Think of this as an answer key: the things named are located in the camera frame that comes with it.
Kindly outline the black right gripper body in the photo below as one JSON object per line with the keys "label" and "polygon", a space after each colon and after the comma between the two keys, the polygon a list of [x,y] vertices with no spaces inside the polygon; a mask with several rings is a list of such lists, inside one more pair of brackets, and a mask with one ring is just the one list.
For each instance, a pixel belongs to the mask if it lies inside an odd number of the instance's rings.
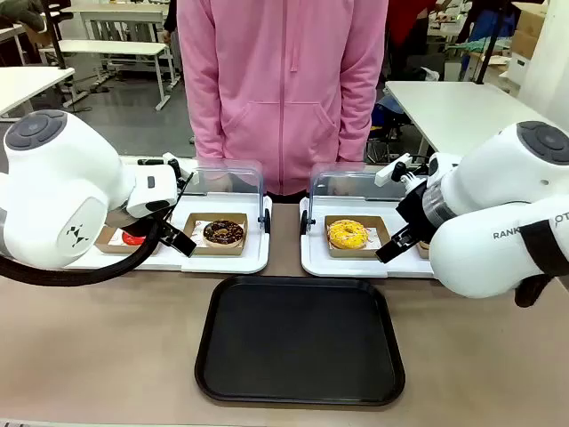
{"label": "black right gripper body", "polygon": [[437,186],[423,179],[410,189],[397,206],[405,226],[396,234],[397,243],[429,243],[445,222],[445,201]]}

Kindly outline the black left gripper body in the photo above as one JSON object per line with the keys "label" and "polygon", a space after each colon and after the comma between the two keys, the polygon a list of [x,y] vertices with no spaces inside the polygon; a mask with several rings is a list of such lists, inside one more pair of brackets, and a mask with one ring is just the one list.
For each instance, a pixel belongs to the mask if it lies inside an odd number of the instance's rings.
{"label": "black left gripper body", "polygon": [[124,202],[116,209],[108,211],[108,226],[120,229],[135,237],[146,237],[155,223],[162,221],[172,208],[165,201],[159,201],[161,209],[136,218],[127,212]]}

